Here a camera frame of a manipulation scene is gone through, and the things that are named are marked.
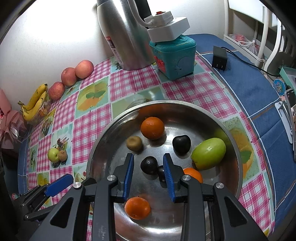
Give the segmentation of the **blue denim table cover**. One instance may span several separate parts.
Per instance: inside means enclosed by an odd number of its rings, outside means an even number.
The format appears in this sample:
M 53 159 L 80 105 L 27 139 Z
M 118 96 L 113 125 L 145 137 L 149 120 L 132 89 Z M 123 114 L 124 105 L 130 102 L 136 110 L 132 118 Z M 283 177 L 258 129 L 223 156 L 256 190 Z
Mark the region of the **blue denim table cover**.
M 197 54 L 210 68 L 213 46 L 228 47 L 228 43 L 211 34 L 197 34 Z M 239 52 L 228 57 L 227 68 L 218 74 L 225 81 L 241 106 L 246 108 L 249 121 L 260 140 L 270 190 L 273 196 L 274 230 L 295 207 L 295 162 L 280 116 L 274 104 L 280 96 L 258 69 L 246 64 L 247 59 Z M 26 185 L 28 140 L 21 146 L 18 166 L 19 192 L 28 191 Z

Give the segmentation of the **checkered fruit tablecloth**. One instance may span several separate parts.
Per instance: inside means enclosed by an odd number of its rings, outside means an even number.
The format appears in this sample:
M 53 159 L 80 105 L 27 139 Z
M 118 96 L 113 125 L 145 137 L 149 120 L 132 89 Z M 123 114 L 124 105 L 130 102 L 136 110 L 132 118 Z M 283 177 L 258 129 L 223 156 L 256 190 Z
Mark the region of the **checkered fruit tablecloth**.
M 95 66 L 93 73 L 65 90 L 50 112 L 31 131 L 27 146 L 26 185 L 32 189 L 64 174 L 84 179 L 91 148 L 103 129 L 126 109 L 149 100 L 172 99 L 195 104 L 224 123 L 238 144 L 243 161 L 239 200 L 266 235 L 275 222 L 264 152 L 241 106 L 224 80 L 218 79 L 201 57 L 194 73 L 170 81 L 156 65 L 122 70 L 114 58 Z M 48 150 L 65 150 L 65 162 L 52 163 Z

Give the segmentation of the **large steel basin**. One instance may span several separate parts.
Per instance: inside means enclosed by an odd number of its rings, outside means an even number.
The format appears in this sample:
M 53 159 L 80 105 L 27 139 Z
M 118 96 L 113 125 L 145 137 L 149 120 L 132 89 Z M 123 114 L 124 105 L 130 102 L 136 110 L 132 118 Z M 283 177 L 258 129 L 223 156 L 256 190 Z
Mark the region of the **large steel basin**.
M 152 101 L 126 110 L 87 163 L 98 184 L 94 225 L 112 239 L 225 240 L 242 163 L 231 133 L 193 104 Z

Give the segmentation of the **yellow banana bunch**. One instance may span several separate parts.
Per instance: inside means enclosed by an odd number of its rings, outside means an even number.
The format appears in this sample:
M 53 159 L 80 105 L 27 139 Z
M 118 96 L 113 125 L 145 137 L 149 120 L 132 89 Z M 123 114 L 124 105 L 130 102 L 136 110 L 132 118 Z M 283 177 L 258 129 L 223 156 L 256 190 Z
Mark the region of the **yellow banana bunch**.
M 18 105 L 21 107 L 24 120 L 31 121 L 38 113 L 47 97 L 47 90 L 48 85 L 42 84 L 36 89 L 28 104 L 18 101 Z

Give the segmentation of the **teal toy box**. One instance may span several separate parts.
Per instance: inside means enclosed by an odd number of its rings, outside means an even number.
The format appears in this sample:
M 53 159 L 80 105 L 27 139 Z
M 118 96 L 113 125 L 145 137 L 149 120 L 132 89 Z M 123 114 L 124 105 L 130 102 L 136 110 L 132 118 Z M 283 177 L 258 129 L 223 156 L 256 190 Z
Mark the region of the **teal toy box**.
M 176 80 L 194 72 L 196 42 L 180 35 L 167 42 L 149 43 L 157 67 L 169 80 Z

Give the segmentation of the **bottle with 28 label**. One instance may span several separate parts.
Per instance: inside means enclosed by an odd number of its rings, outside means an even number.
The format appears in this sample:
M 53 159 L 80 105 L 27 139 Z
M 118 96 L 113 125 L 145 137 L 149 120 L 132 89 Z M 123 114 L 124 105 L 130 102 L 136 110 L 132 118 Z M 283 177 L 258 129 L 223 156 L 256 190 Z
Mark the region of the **bottle with 28 label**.
M 11 198 L 12 198 L 13 200 L 16 200 L 16 199 L 19 198 L 19 195 L 18 195 L 18 194 L 15 194 L 15 193 L 12 193 L 12 194 L 11 194 Z

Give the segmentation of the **white shelf rack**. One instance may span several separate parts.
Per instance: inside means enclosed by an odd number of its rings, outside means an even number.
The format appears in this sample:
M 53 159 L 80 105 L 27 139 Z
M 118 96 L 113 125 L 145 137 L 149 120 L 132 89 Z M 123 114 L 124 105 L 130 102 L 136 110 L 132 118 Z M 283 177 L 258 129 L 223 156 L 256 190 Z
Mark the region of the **white shelf rack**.
M 268 68 L 280 45 L 282 25 L 261 1 L 224 1 L 223 40 L 260 68 Z M 254 54 L 231 36 L 241 35 L 259 46 Z

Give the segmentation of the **pink flower bouquet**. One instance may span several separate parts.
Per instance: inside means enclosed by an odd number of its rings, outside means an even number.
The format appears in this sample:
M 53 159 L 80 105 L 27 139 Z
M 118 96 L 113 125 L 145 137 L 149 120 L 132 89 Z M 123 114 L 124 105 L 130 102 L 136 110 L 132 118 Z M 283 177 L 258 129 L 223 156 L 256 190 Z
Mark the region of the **pink flower bouquet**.
M 27 131 L 22 114 L 13 110 L 11 104 L 1 89 L 1 148 L 13 149 L 16 142 L 21 142 L 21 136 Z

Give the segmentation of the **black power adapter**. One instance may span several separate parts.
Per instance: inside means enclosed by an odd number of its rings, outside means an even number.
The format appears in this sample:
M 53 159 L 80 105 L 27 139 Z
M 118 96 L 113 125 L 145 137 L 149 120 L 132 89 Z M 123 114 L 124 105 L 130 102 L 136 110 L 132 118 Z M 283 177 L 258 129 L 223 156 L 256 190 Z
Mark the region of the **black power adapter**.
M 227 65 L 227 51 L 224 48 L 213 46 L 212 67 L 225 71 Z

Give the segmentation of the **large orange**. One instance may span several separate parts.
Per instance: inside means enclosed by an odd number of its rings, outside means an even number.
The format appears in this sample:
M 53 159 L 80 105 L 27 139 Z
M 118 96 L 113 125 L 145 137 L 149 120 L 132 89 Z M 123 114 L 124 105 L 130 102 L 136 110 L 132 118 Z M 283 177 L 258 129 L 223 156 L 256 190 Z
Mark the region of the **large orange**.
M 135 220 L 143 220 L 151 212 L 149 202 L 139 196 L 128 199 L 125 203 L 126 214 Z

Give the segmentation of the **green apple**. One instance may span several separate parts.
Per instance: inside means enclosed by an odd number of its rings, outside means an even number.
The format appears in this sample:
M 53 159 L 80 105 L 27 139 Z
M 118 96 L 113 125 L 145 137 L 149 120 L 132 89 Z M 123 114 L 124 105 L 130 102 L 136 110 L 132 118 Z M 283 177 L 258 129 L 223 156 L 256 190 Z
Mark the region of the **green apple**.
M 197 170 L 207 170 L 217 166 L 226 153 L 226 145 L 220 138 L 210 138 L 198 144 L 192 151 L 191 159 Z
M 48 159 L 52 162 L 52 163 L 56 163 L 59 161 L 59 150 L 57 148 L 51 148 L 48 150 Z

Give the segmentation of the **red apple left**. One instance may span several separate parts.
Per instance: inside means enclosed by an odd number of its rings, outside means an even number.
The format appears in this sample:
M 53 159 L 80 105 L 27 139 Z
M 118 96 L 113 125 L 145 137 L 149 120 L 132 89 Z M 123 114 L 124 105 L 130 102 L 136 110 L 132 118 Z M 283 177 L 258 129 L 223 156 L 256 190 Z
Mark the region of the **red apple left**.
M 62 82 L 55 82 L 48 90 L 48 95 L 52 100 L 59 100 L 65 92 L 65 86 Z

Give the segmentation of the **red apple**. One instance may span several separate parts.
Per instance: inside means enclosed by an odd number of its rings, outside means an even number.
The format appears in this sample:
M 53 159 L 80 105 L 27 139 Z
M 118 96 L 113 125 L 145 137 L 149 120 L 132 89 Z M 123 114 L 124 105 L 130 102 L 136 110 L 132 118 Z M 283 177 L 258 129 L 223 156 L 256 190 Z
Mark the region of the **red apple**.
M 78 65 L 75 67 L 75 75 L 80 79 L 85 79 L 94 70 L 94 65 L 89 60 L 82 60 Z
M 52 100 L 59 100 L 65 92 L 65 86 L 62 82 L 55 82 L 48 90 L 48 95 Z
M 75 68 L 68 67 L 61 73 L 61 81 L 66 87 L 72 87 L 77 82 Z

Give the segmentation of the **clear plastic fruit tray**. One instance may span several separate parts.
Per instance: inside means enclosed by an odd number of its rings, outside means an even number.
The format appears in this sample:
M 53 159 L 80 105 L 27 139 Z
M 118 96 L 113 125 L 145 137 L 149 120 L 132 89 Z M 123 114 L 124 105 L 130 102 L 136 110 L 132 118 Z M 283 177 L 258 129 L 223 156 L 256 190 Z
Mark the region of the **clear plastic fruit tray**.
M 27 121 L 27 123 L 33 126 L 39 124 L 44 119 L 44 117 L 50 112 L 51 105 L 52 100 L 49 96 L 46 96 L 38 111 L 35 113 L 31 120 Z

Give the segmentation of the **teal white box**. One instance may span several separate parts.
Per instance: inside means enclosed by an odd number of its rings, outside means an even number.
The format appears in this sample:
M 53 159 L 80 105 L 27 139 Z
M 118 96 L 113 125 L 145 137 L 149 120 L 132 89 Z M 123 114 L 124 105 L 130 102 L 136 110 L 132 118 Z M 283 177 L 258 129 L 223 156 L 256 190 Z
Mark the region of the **teal white box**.
M 280 76 L 284 80 L 287 86 L 296 91 L 296 69 L 289 67 L 282 67 L 280 70 Z

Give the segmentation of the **stainless steel thermos jug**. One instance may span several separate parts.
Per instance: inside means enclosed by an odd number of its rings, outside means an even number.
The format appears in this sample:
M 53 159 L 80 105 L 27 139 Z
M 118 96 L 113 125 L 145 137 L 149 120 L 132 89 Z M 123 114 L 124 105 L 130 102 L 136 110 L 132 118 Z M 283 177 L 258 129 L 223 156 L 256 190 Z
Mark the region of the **stainless steel thermos jug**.
M 154 63 L 147 29 L 136 21 L 128 1 L 97 1 L 97 16 L 122 69 L 138 70 Z

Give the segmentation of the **red apple right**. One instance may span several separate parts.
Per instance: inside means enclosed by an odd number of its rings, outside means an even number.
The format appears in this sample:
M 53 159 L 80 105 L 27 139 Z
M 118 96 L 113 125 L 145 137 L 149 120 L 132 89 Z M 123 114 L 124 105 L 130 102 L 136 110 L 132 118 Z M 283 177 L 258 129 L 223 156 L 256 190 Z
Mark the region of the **red apple right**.
M 80 79 L 85 79 L 94 70 L 94 65 L 89 60 L 82 60 L 78 65 L 75 67 L 75 75 Z

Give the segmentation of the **smartphone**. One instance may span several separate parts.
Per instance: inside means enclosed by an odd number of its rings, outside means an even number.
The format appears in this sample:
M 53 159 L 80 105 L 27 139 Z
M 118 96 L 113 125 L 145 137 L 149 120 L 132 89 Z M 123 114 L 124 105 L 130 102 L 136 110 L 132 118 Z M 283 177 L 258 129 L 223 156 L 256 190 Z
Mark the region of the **smartphone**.
M 287 111 L 290 117 L 290 126 L 292 129 L 293 159 L 295 162 L 295 90 L 293 88 L 285 91 L 285 102 L 287 104 Z

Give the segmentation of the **dark plum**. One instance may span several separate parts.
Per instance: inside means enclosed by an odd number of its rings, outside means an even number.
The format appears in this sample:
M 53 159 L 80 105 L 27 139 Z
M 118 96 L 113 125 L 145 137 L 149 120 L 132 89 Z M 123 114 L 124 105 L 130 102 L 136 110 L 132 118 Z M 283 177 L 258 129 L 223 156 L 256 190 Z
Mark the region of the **dark plum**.
M 179 156 L 186 155 L 191 149 L 191 139 L 188 135 L 176 136 L 172 141 L 173 148 Z
M 158 172 L 158 161 L 153 156 L 147 156 L 140 163 L 140 168 L 147 175 L 156 175 Z
M 165 171 L 164 171 L 163 165 L 158 166 L 158 177 L 159 177 L 160 182 L 165 182 L 166 181 Z

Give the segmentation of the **brown kiwi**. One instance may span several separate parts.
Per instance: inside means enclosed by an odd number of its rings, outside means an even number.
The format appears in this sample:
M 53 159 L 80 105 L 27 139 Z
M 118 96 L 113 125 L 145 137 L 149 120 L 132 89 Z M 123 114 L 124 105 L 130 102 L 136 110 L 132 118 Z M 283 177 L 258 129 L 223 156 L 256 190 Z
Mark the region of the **brown kiwi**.
M 141 150 L 143 144 L 142 139 L 138 136 L 130 136 L 126 139 L 126 146 L 134 152 Z
M 58 153 L 58 159 L 61 162 L 65 162 L 68 158 L 67 152 L 65 150 L 60 150 Z

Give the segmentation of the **small orange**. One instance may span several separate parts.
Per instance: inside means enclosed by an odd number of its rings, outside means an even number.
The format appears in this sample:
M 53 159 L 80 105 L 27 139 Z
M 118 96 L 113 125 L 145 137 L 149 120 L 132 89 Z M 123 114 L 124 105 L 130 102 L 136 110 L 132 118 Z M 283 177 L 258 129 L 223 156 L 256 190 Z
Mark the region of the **small orange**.
M 165 125 L 159 118 L 148 117 L 142 122 L 140 131 L 149 140 L 157 140 L 162 137 L 165 131 Z

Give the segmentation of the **red apple middle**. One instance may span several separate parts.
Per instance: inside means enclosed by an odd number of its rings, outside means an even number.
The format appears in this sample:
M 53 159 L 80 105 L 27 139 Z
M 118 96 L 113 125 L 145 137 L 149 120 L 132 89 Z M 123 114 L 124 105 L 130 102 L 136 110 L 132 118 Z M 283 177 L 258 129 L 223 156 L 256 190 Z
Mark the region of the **red apple middle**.
M 68 67 L 61 73 L 61 81 L 66 87 L 72 87 L 77 82 L 75 68 Z

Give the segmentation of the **round sticker badge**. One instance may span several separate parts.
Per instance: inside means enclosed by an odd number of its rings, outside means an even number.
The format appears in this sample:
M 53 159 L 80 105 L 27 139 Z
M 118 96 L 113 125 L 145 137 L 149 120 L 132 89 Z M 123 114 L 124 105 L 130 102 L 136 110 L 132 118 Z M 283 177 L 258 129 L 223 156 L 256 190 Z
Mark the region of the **round sticker badge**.
M 285 91 L 286 91 L 286 84 L 282 80 L 275 79 L 273 81 L 273 87 L 279 96 L 284 96 Z

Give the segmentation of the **medium orange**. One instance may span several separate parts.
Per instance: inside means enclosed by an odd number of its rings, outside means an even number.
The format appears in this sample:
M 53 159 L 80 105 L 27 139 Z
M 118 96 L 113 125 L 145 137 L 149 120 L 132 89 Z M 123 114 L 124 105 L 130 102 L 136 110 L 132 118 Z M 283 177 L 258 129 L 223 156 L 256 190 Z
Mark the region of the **medium orange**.
M 184 168 L 184 174 L 190 175 L 191 177 L 197 179 L 200 183 L 203 183 L 202 174 L 194 168 Z

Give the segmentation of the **white plastic chair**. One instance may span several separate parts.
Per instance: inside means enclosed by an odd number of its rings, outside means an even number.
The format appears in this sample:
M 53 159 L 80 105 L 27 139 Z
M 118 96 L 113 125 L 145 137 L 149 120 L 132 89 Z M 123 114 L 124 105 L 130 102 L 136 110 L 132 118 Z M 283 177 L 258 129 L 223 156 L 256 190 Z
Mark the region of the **white plastic chair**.
M 295 40 L 292 39 L 279 18 L 276 20 L 274 48 L 264 65 L 264 70 L 272 75 L 279 75 L 282 67 L 292 67 L 295 63 Z

